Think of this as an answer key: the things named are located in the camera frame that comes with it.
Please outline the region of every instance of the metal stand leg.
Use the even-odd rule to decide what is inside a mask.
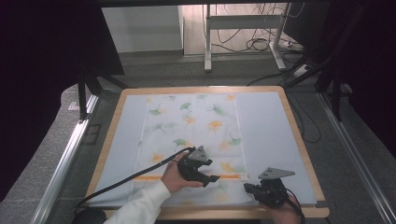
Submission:
[[[205,71],[212,71],[212,44],[210,42],[210,5],[206,5]]]
[[[276,62],[276,65],[277,65],[277,68],[279,69],[279,71],[286,70],[286,66],[283,63],[282,57],[279,54],[279,50],[277,49],[277,46],[279,45],[279,39],[283,32],[283,26],[285,25],[285,20],[288,17],[289,7],[290,7],[290,3],[287,3],[285,6],[285,10],[283,11],[283,13],[281,15],[279,25],[276,29],[276,36],[275,36],[274,42],[270,43],[270,49],[274,55],[275,62]]]

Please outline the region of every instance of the black wall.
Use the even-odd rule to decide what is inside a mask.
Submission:
[[[122,75],[101,8],[0,3],[0,201],[35,154],[82,66]]]

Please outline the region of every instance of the gray carpet floor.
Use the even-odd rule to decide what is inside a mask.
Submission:
[[[260,77],[276,74],[276,64],[269,54],[215,56],[212,72],[204,71],[203,57],[182,57],[179,53],[121,54],[125,76],[115,76],[130,87],[246,86]],[[282,76],[262,79],[252,85],[277,85]],[[327,219],[308,219],[306,223],[383,223],[366,187],[362,184],[346,149],[331,125],[313,87],[311,77],[287,89],[293,114],[300,127],[308,154],[330,207]],[[106,131],[118,102],[121,89],[100,78],[104,88],[92,114],[89,129],[78,148],[72,169],[52,208],[47,223],[68,224],[73,206],[81,200],[105,140]],[[77,86],[66,90],[62,108],[35,156],[6,199],[0,203],[0,223],[29,223],[51,176],[62,157],[67,142],[78,123],[77,110],[68,110],[78,101]],[[393,207],[396,206],[396,160],[384,145],[341,99],[343,125],[361,157]],[[97,135],[90,130],[97,130]],[[272,223],[269,220],[172,221],[158,223]]]

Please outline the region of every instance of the metal rail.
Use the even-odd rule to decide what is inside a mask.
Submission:
[[[326,93],[318,93],[318,97],[322,102],[322,105],[330,119],[330,122],[332,123],[332,126],[334,127],[335,131],[338,134],[338,137],[343,143],[347,155],[355,166],[355,169],[357,170],[361,178],[361,182],[363,183],[364,187],[366,187],[379,214],[384,219],[384,223],[396,223],[394,209],[391,207],[389,200],[383,193],[382,189],[378,186],[373,175],[370,173],[368,167],[366,166],[364,160],[361,158],[361,154],[353,144],[353,141],[350,139],[349,134],[344,128],[343,123],[339,122],[337,117],[332,112],[332,104],[330,103]]]
[[[41,198],[40,204],[38,205],[37,209],[35,210],[35,214],[31,220],[31,224],[43,224],[46,223],[47,218],[50,215],[50,210],[53,204],[58,197],[58,193],[61,190],[62,184],[64,183],[64,179],[67,175],[69,170],[70,164],[73,161],[73,158],[76,154],[78,144],[84,134],[87,124],[90,120],[92,111],[95,108],[96,102],[98,100],[97,96],[92,95],[87,103],[87,113],[88,116],[86,119],[81,120],[75,130],[70,137],[70,140],[66,146],[64,154],[61,157],[61,160],[56,167],[56,170],[52,176],[52,179],[47,186],[46,191],[44,192],[43,197]]]

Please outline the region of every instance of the green leaf print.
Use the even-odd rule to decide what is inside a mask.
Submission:
[[[224,115],[225,115],[224,111],[221,109],[221,106],[216,105],[216,104],[214,104],[214,105],[213,105],[213,109],[211,109],[211,110],[209,110],[209,111],[215,111],[216,114],[221,115],[221,116],[224,116]]]
[[[173,142],[176,143],[175,150],[178,146],[186,146],[187,145],[187,141],[184,139],[175,139]]]
[[[156,130],[159,130],[159,129],[161,129],[164,133],[165,133],[165,131],[163,130],[163,123],[159,123],[159,124],[156,124],[156,125],[154,125],[153,127],[152,127],[152,131],[156,131]]]
[[[174,122],[170,122],[170,123],[167,123],[167,124],[163,125],[164,128],[170,128],[170,129],[172,129],[172,133],[175,133],[175,132],[174,132],[174,129],[173,129],[175,126],[177,126],[177,124],[174,123]]]
[[[197,96],[197,99],[204,100],[204,99],[206,98],[206,96],[207,96],[207,95],[198,95],[198,96]]]
[[[156,116],[161,115],[161,111],[159,109],[160,109],[160,106],[158,105],[157,109],[150,110],[149,113],[152,115],[156,115]]]
[[[228,144],[230,144],[232,146],[237,146],[237,145],[241,144],[241,138],[233,138],[233,140],[228,142]]]
[[[183,105],[180,106],[180,110],[187,109],[188,111],[190,111],[189,110],[190,105],[191,105],[191,103],[184,103]]]

